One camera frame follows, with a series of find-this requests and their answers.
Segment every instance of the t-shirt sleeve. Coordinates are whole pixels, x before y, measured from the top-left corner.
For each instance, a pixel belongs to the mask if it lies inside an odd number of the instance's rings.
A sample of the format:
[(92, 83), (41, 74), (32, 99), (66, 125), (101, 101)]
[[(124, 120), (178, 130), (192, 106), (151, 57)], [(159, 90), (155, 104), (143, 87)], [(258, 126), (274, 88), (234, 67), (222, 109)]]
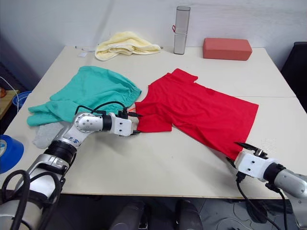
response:
[(197, 76), (191, 75), (181, 69), (175, 69), (171, 74), (172, 79), (176, 79), (181, 82), (193, 83), (198, 79)]
[(138, 131), (141, 132), (166, 132), (172, 131), (172, 123), (157, 113), (156, 103), (136, 102), (135, 110), (142, 116), (139, 117)]

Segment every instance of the white label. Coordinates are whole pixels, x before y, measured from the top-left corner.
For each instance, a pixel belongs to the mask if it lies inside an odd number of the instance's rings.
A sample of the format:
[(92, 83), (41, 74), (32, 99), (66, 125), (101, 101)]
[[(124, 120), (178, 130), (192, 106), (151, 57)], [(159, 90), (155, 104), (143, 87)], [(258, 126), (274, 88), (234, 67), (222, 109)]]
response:
[(81, 53), (78, 54), (78, 57), (84, 58), (84, 57), (86, 57), (86, 55), (87, 55), (86, 52), (81, 52)]
[(6, 147), (8, 146), (8, 144), (6, 143), (5, 140), (0, 140), (0, 157), (4, 154)]

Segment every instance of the floor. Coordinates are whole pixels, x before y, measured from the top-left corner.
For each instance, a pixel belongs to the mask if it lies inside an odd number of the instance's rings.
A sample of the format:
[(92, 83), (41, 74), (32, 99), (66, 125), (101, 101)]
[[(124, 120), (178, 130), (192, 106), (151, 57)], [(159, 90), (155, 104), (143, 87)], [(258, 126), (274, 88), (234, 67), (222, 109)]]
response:
[[(62, 195), (47, 230), (107, 230), (131, 200), (142, 200), (151, 207), (151, 230), (173, 230), (177, 197)], [(242, 200), (185, 198), (200, 212), (205, 230), (272, 230), (270, 223), (251, 220)], [(268, 216), (284, 229), (281, 200), (264, 200)], [(288, 229), (297, 230), (293, 214), (287, 215)]]

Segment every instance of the yellow towel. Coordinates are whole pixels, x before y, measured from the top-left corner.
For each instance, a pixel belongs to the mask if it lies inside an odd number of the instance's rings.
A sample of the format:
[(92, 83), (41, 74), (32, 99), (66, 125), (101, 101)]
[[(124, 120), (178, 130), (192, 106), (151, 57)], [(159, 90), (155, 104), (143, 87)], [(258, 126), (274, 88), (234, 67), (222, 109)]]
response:
[(135, 33), (126, 31), (117, 33), (110, 40), (98, 45), (95, 50), (95, 57), (101, 61), (107, 61), (118, 54), (155, 54), (160, 52), (158, 45), (138, 37)]

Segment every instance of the red t-shirt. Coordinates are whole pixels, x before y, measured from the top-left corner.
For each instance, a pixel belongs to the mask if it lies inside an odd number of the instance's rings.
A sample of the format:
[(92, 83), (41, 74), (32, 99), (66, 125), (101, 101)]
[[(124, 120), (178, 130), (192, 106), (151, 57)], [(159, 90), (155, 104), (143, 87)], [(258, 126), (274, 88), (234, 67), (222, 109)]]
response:
[(171, 131), (172, 125), (204, 145), (236, 159), (254, 123), (258, 105), (195, 83), (198, 77), (180, 69), (148, 86), (142, 102), (138, 130)]

